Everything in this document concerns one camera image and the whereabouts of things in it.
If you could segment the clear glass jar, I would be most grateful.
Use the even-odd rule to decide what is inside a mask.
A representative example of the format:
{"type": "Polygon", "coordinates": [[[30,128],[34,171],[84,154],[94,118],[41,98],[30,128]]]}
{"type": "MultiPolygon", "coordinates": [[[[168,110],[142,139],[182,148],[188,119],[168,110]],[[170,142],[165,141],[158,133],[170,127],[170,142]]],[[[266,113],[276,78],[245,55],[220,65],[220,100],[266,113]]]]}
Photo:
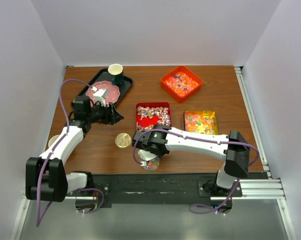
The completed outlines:
{"type": "Polygon", "coordinates": [[[158,156],[156,156],[153,159],[150,160],[143,160],[141,161],[141,166],[149,172],[152,172],[154,170],[156,170],[160,165],[160,158],[158,156]]]}

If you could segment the gold jar lid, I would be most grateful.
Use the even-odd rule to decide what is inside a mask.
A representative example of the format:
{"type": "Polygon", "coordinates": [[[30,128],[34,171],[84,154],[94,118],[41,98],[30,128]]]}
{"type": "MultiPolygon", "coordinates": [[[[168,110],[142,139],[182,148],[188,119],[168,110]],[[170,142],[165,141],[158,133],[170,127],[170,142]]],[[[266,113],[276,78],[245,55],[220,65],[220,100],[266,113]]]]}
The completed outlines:
{"type": "Polygon", "coordinates": [[[132,138],[128,133],[119,133],[115,137],[115,145],[120,149],[128,148],[132,143],[132,138]]]}

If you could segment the red box of swirl candies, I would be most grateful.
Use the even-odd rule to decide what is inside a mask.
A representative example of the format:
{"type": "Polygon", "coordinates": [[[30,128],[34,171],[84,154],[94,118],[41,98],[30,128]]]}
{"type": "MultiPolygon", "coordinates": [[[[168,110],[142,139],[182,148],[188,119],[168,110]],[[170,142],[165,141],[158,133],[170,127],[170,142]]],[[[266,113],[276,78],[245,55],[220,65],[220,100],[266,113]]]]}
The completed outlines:
{"type": "Polygon", "coordinates": [[[144,102],[136,105],[136,130],[147,131],[155,125],[170,126],[171,111],[168,102],[144,102]]]}

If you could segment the tin of star candies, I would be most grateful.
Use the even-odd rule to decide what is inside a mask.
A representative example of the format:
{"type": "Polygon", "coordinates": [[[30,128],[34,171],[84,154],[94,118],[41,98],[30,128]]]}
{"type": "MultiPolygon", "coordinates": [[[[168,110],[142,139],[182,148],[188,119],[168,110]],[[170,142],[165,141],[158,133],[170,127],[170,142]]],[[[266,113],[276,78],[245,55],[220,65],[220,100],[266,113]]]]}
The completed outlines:
{"type": "Polygon", "coordinates": [[[184,130],[191,133],[218,135],[215,111],[186,110],[183,113],[184,130]]]}

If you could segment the orange box of candies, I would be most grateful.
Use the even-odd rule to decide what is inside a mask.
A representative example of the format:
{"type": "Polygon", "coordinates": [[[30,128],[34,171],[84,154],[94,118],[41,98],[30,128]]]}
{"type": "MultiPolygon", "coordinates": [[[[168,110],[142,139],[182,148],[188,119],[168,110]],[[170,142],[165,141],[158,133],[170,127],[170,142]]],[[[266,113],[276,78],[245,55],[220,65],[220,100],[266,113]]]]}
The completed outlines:
{"type": "Polygon", "coordinates": [[[203,81],[186,66],[180,65],[161,78],[161,87],[178,103],[183,103],[202,87],[203,81]]]}

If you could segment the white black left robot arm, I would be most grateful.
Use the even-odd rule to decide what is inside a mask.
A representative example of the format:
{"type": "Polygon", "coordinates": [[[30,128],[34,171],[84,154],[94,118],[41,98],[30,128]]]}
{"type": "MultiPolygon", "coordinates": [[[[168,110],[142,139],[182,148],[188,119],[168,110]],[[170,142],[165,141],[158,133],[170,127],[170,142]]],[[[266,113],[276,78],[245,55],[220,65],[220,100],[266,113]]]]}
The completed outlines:
{"type": "Polygon", "coordinates": [[[115,125],[124,117],[111,102],[106,106],[100,102],[91,104],[88,96],[74,99],[73,118],[69,118],[60,136],[40,156],[26,162],[25,195],[29,200],[62,202],[68,193],[78,191],[89,196],[94,191],[93,177],[87,171],[66,174],[64,165],[90,131],[92,124],[115,125]]]}

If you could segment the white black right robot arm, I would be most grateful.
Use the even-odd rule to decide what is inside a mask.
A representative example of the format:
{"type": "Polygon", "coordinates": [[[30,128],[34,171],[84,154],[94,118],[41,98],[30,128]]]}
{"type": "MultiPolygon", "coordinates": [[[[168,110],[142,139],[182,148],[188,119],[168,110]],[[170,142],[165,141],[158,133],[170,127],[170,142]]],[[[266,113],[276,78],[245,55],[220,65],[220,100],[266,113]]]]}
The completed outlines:
{"type": "Polygon", "coordinates": [[[141,158],[136,162],[148,170],[152,168],[151,164],[170,152],[201,154],[222,161],[213,184],[214,193],[220,197],[231,191],[235,180],[249,175],[252,147],[240,132],[234,130],[229,134],[209,135],[157,124],[153,129],[136,131],[132,147],[138,149],[141,158]]]}

